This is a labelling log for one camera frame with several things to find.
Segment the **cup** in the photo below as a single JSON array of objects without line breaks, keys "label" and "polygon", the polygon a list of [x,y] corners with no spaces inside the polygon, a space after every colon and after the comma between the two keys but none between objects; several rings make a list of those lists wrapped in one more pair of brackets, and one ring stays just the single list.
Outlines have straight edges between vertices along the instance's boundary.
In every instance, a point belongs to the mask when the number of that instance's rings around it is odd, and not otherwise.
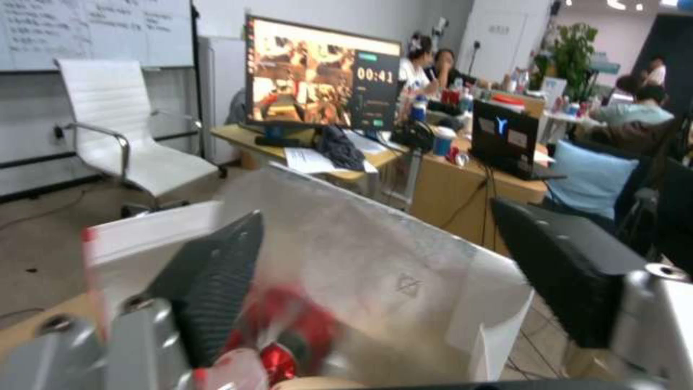
[{"label": "cup", "polygon": [[568,111],[566,112],[566,114],[575,116],[577,115],[578,111],[580,111],[580,105],[578,103],[571,103],[568,106]]},{"label": "cup", "polygon": [[410,115],[410,118],[415,121],[426,121],[426,102],[425,101],[417,101],[414,103],[412,106],[412,114]]},{"label": "cup", "polygon": [[433,154],[440,156],[448,155],[450,147],[453,145],[453,139],[455,139],[456,136],[453,129],[438,126],[435,131],[435,138],[433,139]]}]

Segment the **monitor stand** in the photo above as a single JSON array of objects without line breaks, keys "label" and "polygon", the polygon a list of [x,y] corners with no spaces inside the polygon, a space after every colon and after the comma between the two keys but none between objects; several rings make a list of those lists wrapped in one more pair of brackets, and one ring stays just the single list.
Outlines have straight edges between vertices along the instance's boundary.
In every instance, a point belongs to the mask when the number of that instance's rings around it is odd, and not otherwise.
[{"label": "monitor stand", "polygon": [[301,148],[301,141],[293,138],[285,138],[284,135],[288,131],[282,126],[268,125],[257,126],[263,129],[264,136],[258,135],[255,137],[255,145],[259,146],[274,146],[278,148]]},{"label": "monitor stand", "polygon": [[368,139],[372,139],[373,141],[380,143],[380,139],[378,138],[378,131],[376,130],[364,130],[363,135]]}]

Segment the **monitor screen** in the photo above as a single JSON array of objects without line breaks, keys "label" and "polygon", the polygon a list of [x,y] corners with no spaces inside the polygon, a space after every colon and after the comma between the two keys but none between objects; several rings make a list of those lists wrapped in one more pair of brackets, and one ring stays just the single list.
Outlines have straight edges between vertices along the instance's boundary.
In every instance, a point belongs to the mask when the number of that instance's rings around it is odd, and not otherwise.
[{"label": "monitor screen", "polygon": [[392,128],[398,42],[249,15],[246,52],[249,123]]},{"label": "monitor screen", "polygon": [[496,164],[531,171],[538,121],[481,100],[474,100],[473,154]]}]

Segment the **woman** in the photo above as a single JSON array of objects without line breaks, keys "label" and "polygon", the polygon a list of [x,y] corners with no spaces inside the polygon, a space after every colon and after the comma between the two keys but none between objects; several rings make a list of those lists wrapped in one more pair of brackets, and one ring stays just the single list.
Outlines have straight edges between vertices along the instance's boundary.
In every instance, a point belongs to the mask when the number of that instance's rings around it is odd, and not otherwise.
[{"label": "woman", "polygon": [[399,63],[399,81],[403,91],[413,95],[432,95],[438,92],[438,80],[428,80],[424,69],[433,63],[432,42],[427,35],[414,33],[409,41],[409,55]]}]

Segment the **tiled floor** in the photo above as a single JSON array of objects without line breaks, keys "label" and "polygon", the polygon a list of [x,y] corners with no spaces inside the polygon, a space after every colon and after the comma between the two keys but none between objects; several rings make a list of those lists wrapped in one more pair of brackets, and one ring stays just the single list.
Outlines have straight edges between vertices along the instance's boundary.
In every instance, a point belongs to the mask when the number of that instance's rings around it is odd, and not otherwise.
[{"label": "tiled floor", "polygon": [[[243,172],[230,169],[226,180]],[[194,191],[179,192],[171,198],[207,200],[220,183],[213,177],[195,186]],[[85,190],[79,203],[73,204]],[[0,205],[0,329],[33,314],[3,316],[6,313],[51,307],[83,292],[82,229],[117,219],[119,209],[115,205],[143,199],[140,192],[102,182]],[[7,226],[11,221],[70,204],[43,217]],[[543,301],[535,298],[501,379],[555,378],[565,344],[565,332]]]}]

